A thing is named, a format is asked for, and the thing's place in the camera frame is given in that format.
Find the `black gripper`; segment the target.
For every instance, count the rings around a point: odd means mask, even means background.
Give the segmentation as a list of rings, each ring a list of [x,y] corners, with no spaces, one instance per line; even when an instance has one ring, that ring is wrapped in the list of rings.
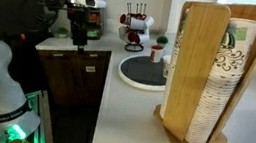
[[[70,20],[71,37],[74,45],[78,46],[77,53],[83,55],[87,44],[86,23],[88,22],[89,8],[68,4],[67,18]]]

